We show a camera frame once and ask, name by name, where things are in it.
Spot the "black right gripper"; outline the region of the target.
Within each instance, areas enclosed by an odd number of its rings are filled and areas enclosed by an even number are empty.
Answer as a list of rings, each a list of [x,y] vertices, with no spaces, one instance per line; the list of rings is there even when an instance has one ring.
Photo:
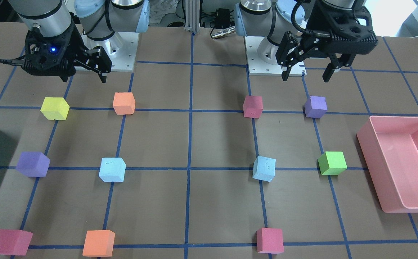
[[[95,72],[102,83],[107,81],[112,61],[103,46],[88,49],[71,21],[58,36],[44,37],[42,26],[35,24],[28,31],[23,56],[23,70],[34,76],[59,77],[67,82],[76,73],[75,66]]]

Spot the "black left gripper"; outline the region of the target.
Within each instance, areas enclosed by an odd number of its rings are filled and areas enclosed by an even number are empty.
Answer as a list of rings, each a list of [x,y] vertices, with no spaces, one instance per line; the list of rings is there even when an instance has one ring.
[[[365,7],[365,0],[316,0],[306,29],[311,35],[303,35],[301,44],[291,31],[284,33],[276,52],[277,63],[283,69],[282,80],[287,81],[292,67],[311,57],[329,55],[322,78],[329,82],[342,67],[352,65],[354,55],[369,54],[378,44],[372,28],[372,18]]]

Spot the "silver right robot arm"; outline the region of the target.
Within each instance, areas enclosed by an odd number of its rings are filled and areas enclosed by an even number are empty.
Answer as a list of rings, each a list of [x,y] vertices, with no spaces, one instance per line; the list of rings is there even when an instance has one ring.
[[[148,29],[148,0],[76,0],[70,12],[64,0],[11,0],[27,25],[24,55],[0,59],[33,76],[67,82],[78,69],[105,83],[110,72],[132,72],[138,38]]]

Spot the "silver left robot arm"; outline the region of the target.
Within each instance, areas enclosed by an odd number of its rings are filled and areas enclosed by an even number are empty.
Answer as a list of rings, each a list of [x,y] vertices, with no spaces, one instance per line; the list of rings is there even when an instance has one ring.
[[[357,55],[369,54],[378,44],[364,0],[316,0],[305,20],[309,0],[240,0],[235,6],[239,36],[264,37],[273,46],[269,58],[281,66],[283,81],[291,69],[308,58],[329,58],[322,78],[329,82]]]

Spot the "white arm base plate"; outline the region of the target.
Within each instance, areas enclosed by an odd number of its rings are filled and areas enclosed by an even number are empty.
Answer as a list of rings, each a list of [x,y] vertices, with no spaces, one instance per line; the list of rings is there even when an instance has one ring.
[[[254,76],[281,76],[283,69],[277,63],[275,46],[266,37],[244,38],[249,74]]]
[[[112,61],[112,72],[133,72],[135,58],[138,50],[139,33],[115,32],[115,34],[103,41],[94,41],[82,35],[84,44],[92,49],[102,46]]]

